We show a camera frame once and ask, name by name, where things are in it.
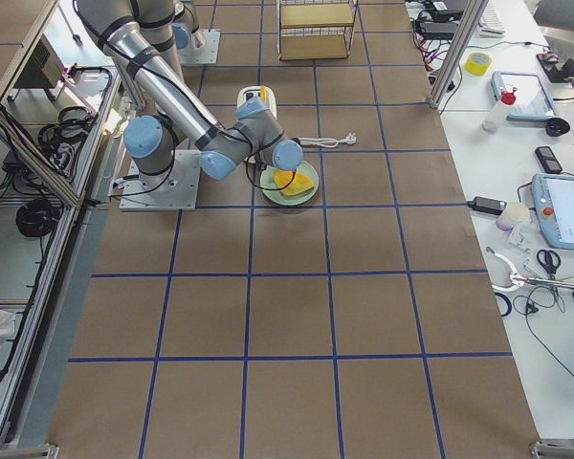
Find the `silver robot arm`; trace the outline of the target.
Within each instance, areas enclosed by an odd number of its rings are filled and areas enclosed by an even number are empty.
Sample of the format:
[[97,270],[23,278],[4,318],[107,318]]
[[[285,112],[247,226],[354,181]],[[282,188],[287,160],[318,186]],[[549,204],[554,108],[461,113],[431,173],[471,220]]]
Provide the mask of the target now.
[[97,47],[121,65],[173,124],[200,151],[207,175],[221,180],[250,156],[257,164],[285,170],[289,178],[303,161],[261,97],[235,111],[237,123],[223,126],[183,81],[173,30],[173,1],[75,1],[78,18]]

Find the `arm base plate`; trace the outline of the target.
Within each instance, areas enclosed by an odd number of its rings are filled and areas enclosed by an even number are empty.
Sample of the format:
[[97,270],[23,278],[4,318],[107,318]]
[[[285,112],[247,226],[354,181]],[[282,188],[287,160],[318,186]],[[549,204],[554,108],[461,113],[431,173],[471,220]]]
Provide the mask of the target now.
[[188,29],[175,33],[177,54],[183,66],[215,65],[218,58],[220,31]]
[[136,178],[125,182],[120,210],[195,210],[201,172],[198,158],[198,151],[177,149],[173,166],[154,177],[141,174],[131,160],[128,174]]

